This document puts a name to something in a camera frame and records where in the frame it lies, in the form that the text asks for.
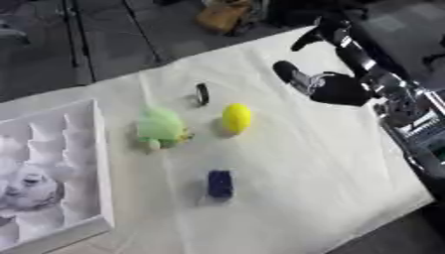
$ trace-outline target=black bracelet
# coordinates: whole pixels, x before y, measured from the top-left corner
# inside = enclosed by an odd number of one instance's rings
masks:
[[[197,97],[200,106],[205,106],[209,103],[209,90],[204,83],[197,84]]]

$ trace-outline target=egg crate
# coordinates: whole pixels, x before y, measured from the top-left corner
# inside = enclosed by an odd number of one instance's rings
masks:
[[[95,100],[0,122],[0,253],[44,253],[113,226]]]

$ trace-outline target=white tablecloth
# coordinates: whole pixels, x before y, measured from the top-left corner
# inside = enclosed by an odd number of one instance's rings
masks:
[[[86,97],[104,112],[116,228],[54,253],[317,254],[430,202],[370,108],[311,102],[274,75],[278,60],[348,72],[325,43],[291,53],[304,31],[1,104],[1,119]],[[199,82],[211,103],[196,108]],[[233,102],[251,108],[253,123],[224,138],[214,127]],[[179,112],[195,139],[136,150],[128,137],[145,104]],[[213,169],[232,170],[232,201],[200,201]]]

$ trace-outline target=blue cube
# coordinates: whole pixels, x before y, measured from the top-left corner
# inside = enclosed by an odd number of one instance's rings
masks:
[[[208,175],[208,195],[219,200],[233,196],[233,184],[229,171],[210,171]]]

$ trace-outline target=yellow ball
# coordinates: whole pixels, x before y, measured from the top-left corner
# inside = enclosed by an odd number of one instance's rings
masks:
[[[222,113],[222,126],[234,134],[241,133],[250,126],[250,109],[247,106],[234,103],[227,106]]]

